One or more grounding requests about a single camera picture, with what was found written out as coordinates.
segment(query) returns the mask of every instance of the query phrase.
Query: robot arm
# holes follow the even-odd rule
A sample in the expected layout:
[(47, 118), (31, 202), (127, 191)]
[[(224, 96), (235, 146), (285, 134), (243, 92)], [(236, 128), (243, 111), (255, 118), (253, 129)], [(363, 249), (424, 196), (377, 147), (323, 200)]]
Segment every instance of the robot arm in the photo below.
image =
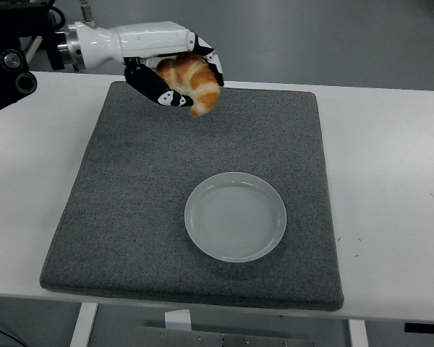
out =
[(201, 55), (224, 85), (218, 55), (194, 32), (173, 22), (124, 25), (111, 29), (90, 27), (76, 22), (68, 26), (66, 44), (60, 45), (65, 64), (81, 69), (96, 69), (109, 60), (126, 65), (125, 79), (133, 88), (155, 103), (165, 106), (190, 106), (192, 100), (172, 90), (156, 73), (165, 56), (191, 51)]
[[(72, 64), (78, 69), (95, 69), (109, 60), (125, 64), (127, 83), (155, 103), (191, 106), (192, 100), (172, 90), (153, 70), (161, 59), (192, 51), (201, 55), (224, 85), (222, 68), (214, 49), (195, 33), (173, 22), (124, 25), (111, 29), (96, 27), (88, 0), (81, 0), (84, 22), (60, 30), (64, 15), (54, 0), (16, 0), (0, 3), (0, 109), (32, 94), (37, 80), (29, 72), (19, 38), (42, 36), (55, 70)], [(60, 16), (55, 20), (53, 12)]]

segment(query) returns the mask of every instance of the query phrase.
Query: gray felt mat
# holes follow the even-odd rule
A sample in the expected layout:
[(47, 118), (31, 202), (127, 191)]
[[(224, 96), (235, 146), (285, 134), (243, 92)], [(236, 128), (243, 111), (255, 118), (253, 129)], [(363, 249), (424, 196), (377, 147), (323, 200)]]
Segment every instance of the gray felt mat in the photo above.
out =
[[(53, 291), (223, 306), (343, 303), (323, 144), (312, 93), (223, 88), (196, 119), (111, 85), (41, 275)], [(206, 178), (259, 176), (284, 201), (269, 254), (227, 263), (201, 252), (184, 207)]]

